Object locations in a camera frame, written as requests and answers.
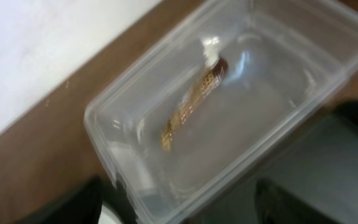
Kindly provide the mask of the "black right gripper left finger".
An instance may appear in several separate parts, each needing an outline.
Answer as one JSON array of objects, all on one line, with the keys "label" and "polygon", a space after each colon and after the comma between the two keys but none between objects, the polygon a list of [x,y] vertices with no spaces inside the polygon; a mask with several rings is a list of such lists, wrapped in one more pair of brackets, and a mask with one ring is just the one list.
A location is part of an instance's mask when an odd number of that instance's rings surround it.
[{"label": "black right gripper left finger", "polygon": [[122,223],[136,223],[137,215],[122,182],[94,176],[16,223],[97,224],[102,206],[112,209]]}]

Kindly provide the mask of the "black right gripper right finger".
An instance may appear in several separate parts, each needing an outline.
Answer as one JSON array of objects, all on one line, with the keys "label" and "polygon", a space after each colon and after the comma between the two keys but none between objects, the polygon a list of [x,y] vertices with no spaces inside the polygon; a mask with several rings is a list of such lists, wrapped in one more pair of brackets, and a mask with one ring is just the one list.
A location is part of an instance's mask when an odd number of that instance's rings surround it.
[{"label": "black right gripper right finger", "polygon": [[255,210],[262,224],[338,224],[271,179],[258,179],[255,185]]}]

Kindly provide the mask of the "gold snack wrapper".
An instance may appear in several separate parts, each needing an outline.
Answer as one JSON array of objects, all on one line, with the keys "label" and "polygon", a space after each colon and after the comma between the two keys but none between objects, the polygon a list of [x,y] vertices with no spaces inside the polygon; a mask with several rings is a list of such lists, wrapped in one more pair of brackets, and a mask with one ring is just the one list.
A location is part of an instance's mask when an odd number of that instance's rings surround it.
[{"label": "gold snack wrapper", "polygon": [[219,57],[211,67],[205,67],[199,79],[185,92],[160,135],[163,150],[171,151],[174,135],[204,99],[221,84],[228,67],[228,62]]}]

